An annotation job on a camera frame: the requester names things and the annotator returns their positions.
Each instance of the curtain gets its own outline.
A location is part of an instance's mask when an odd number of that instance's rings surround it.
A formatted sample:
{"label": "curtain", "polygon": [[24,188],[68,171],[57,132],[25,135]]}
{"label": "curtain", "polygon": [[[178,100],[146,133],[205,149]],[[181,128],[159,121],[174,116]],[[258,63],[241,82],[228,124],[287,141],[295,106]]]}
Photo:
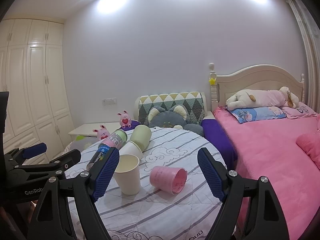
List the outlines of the curtain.
{"label": "curtain", "polygon": [[320,30],[301,0],[287,0],[298,22],[307,54],[308,106],[320,112]]}

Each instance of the cylindrical container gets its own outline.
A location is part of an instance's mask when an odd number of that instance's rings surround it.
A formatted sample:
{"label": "cylindrical container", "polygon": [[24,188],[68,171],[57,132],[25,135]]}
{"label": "cylindrical container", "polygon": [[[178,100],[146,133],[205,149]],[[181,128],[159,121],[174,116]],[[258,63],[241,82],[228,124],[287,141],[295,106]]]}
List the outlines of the cylindrical container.
{"label": "cylindrical container", "polygon": [[123,130],[115,130],[108,138],[105,138],[99,144],[98,150],[87,164],[87,171],[89,171],[97,161],[101,161],[111,147],[116,147],[119,150],[127,139],[128,136]]}
{"label": "cylindrical container", "polygon": [[130,137],[130,141],[134,142],[139,146],[141,151],[143,152],[150,142],[152,132],[149,127],[146,125],[138,125],[134,130]]}
{"label": "cylindrical container", "polygon": [[142,151],[139,146],[132,141],[127,141],[127,143],[119,150],[119,154],[131,154],[137,156],[139,160],[142,159]]}
{"label": "cylindrical container", "polygon": [[117,129],[112,134],[110,134],[110,136],[105,138],[101,143],[109,145],[110,147],[116,147],[118,150],[120,150],[123,143],[125,143],[127,139],[128,136],[125,131]]}
{"label": "cylindrical container", "polygon": [[183,168],[154,166],[150,172],[150,183],[165,192],[177,195],[187,181],[188,173]]}
{"label": "cylindrical container", "polygon": [[119,163],[113,177],[123,194],[137,194],[141,187],[139,158],[131,154],[120,155]]}

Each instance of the metal screw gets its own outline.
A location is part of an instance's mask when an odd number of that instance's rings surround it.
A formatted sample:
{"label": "metal screw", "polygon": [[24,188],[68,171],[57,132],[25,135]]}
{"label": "metal screw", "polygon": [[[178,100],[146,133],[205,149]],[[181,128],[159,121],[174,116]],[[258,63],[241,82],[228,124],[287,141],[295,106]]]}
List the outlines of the metal screw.
{"label": "metal screw", "polygon": [[50,182],[50,183],[53,183],[53,182],[55,182],[56,180],[57,180],[56,177],[50,177],[50,178],[49,178],[49,182]]}
{"label": "metal screw", "polygon": [[86,177],[86,176],[88,176],[89,175],[89,172],[88,171],[82,171],[81,173],[80,173],[80,176],[81,177]]}
{"label": "metal screw", "polygon": [[231,177],[235,177],[235,176],[238,175],[238,172],[231,170],[231,171],[229,171],[229,175],[230,175]]}
{"label": "metal screw", "polygon": [[269,179],[265,176],[262,176],[261,177],[261,181],[264,182],[264,183],[267,183],[269,181]]}

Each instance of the yellow star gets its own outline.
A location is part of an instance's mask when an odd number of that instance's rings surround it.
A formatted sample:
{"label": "yellow star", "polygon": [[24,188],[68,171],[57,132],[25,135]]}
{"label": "yellow star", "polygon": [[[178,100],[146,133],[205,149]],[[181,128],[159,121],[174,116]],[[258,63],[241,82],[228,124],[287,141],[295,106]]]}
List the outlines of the yellow star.
{"label": "yellow star", "polygon": [[214,86],[216,84],[216,79],[210,78],[209,83],[210,83],[210,86]]}

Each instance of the wooden headboard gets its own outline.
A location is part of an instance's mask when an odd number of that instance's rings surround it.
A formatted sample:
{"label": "wooden headboard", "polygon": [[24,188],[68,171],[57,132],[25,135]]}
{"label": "wooden headboard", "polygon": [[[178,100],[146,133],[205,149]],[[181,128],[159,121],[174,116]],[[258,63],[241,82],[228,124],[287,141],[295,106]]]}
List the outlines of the wooden headboard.
{"label": "wooden headboard", "polygon": [[225,106],[226,100],[242,89],[279,90],[288,87],[301,102],[305,101],[304,74],[301,82],[289,72],[275,65],[260,64],[243,68],[229,75],[217,75],[214,64],[209,64],[210,78],[216,79],[210,85],[212,111],[219,105]]}

